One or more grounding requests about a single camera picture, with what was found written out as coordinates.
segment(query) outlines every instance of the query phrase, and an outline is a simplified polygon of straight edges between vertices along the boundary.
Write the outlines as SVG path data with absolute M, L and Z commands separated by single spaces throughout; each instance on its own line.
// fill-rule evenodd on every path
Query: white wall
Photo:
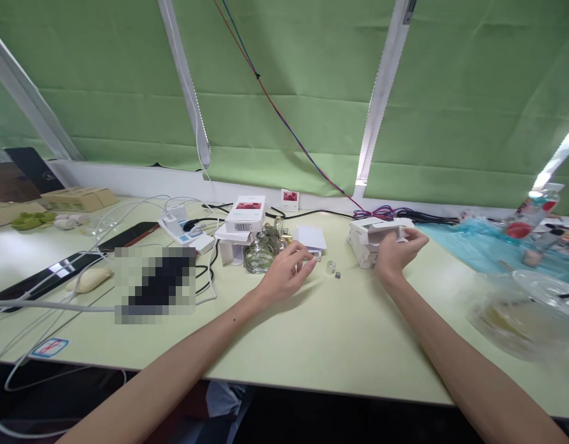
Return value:
M 52 160 L 48 162 L 52 171 L 65 186 L 105 187 L 114 194 L 129 197 L 150 197 L 167 194 L 172 197 L 195 197 L 205 202 L 233 202 L 244 194 L 265 195 L 267 203 L 280 206 L 280 190 L 274 188 L 238 185 L 223 182 L 211 183 L 203 180 L 202 172 L 171 170 L 159 166 L 108 165 L 92 162 Z M 373 211 L 382 205 L 393 208 L 409 207 L 416 211 L 438 216 L 450 216 L 466 208 L 479 211 L 487 217 L 502 218 L 513 212 L 504 208 L 464 207 L 460 205 L 438 205 L 435 203 L 400 202 L 397 200 L 365 199 L 365 186 L 357 186 L 352 198 L 364 209 Z M 345 197 L 319 197 L 302 194 L 299 201 L 302 210 L 331 210 L 352 212 L 356 206 Z

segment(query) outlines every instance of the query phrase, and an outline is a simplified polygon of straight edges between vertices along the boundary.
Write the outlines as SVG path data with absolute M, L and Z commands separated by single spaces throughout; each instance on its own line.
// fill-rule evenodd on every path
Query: pixelated blurred area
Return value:
M 167 315 L 194 313 L 196 249 L 116 248 L 115 257 L 115 286 L 122 298 L 117 324 L 159 324 Z

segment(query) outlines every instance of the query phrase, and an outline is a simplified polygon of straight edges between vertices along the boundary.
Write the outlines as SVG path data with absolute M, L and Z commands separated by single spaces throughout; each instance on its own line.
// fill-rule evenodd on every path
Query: desk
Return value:
M 122 203 L 132 200 L 137 201 L 138 199 L 122 199 Z M 116 215 L 123 215 L 129 208 L 130 207 L 119 209 Z M 93 219 L 100 218 L 108 211 L 110 211 L 109 207 L 103 208 L 102 210 L 89 213 L 89 216 Z M 107 239 L 114 237 L 116 234 L 121 233 L 138 222 L 144 220 L 155 221 L 159 218 L 160 214 L 161 210 L 152 205 L 141 205 L 128 215 L 118 228 L 112 230 Z M 165 242 L 165 245 L 167 245 L 171 242 L 171 239 L 169 239 L 164 232 L 157 231 L 147 236 L 147 238 L 143 239 L 140 243 L 148 244 L 153 242 Z M 76 229 L 61 231 L 51 226 L 44 229 L 35 228 L 29 231 L 16 231 L 10 226 L 0 227 L 0 291 L 27 277 L 29 278 L 33 274 L 67 258 L 71 254 L 91 248 L 94 243 L 94 237 L 86 237 L 80 234 Z M 95 266 L 106 267 L 109 265 L 104 261 L 100 261 Z M 61 301 L 67 295 L 67 291 L 64 290 L 64 287 L 65 286 L 57 287 L 40 298 L 40 301 Z M 79 305 L 91 305 L 113 287 L 114 282 L 112 279 L 109 279 L 93 292 L 79 295 L 74 303 Z M 46 311 L 47 309 L 45 308 L 24 308 L 14 313 L 1 313 L 0 352 L 13 336 Z M 65 311 L 60 317 L 60 320 L 56 323 L 56 327 L 53 331 L 56 331 L 57 328 L 60 328 L 78 315 L 79 312 L 76 311 Z M 56 313 L 45 320 L 44 323 L 36 326 L 35 329 L 25 334 L 0 360 L 5 363 L 16 362 L 34 342 L 38 340 L 47 326 L 54 321 L 55 316 L 57 316 Z
M 198 211 L 192 212 L 193 216 L 206 214 Z M 152 207 L 143 212 L 158 214 Z M 349 221 L 322 213 L 285 220 L 284 225 L 292 230 L 297 223 L 323 228 L 328 249 L 322 261 L 299 293 L 253 321 L 206 377 L 452 404 L 410 327 L 373 273 L 358 268 L 346 242 Z M 336 262 L 341 279 L 326 275 L 328 260 Z M 206 256 L 198 259 L 203 265 L 207 261 Z M 222 267 L 220 260 L 214 271 L 218 300 L 198 306 L 193 315 L 166 316 L 159 324 L 148 325 L 116 325 L 113 313 L 83 313 L 75 317 L 55 334 L 70 341 L 56 355 L 56 361 L 144 368 L 183 337 L 223 313 L 262 279 L 247 273 L 242 266 Z M 433 240 L 406 268 L 405 275 L 463 338 L 502 368 L 548 414 L 569 418 L 569 349 L 556 360 L 538 364 L 516 359 L 491 344 L 466 320 L 468 309 L 477 301 L 471 290 L 475 272 Z M 199 298 L 208 296 L 204 292 Z M 120 291 L 112 289 L 93 305 L 118 303 Z

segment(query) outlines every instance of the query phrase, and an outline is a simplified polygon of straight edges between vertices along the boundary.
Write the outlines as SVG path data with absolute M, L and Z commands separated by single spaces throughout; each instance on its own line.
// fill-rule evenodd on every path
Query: forearm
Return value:
M 262 308 L 254 293 L 248 293 L 217 319 L 158 357 L 58 442 L 142 442 Z
M 459 336 L 403 276 L 384 284 L 455 404 L 488 443 L 569 443 L 509 376 Z

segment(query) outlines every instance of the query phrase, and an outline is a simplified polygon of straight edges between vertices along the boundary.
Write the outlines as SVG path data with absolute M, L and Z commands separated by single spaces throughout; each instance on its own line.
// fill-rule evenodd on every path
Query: glass perfume bottle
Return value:
M 280 235 L 280 237 L 286 240 L 287 244 L 290 244 L 293 241 L 293 237 L 289 234 L 288 228 L 283 228 L 283 233 Z
M 276 251 L 276 254 L 282 253 L 286 247 L 289 246 L 289 243 L 286 241 L 286 239 L 284 237 L 281 237 L 278 240 L 278 249 Z
M 283 221 L 281 216 L 276 216 L 276 219 L 274 219 L 274 228 L 276 229 L 276 232 L 279 236 L 283 233 L 284 223 L 285 221 Z
M 256 238 L 246 251 L 243 266 L 252 274 L 266 273 L 274 261 L 274 250 L 262 239 Z
M 258 233 L 257 237 L 270 244 L 274 251 L 278 249 L 278 240 L 280 239 L 280 233 L 278 233 L 276 231 L 276 228 L 274 228 L 269 223 L 266 223 L 262 227 L 262 231 Z

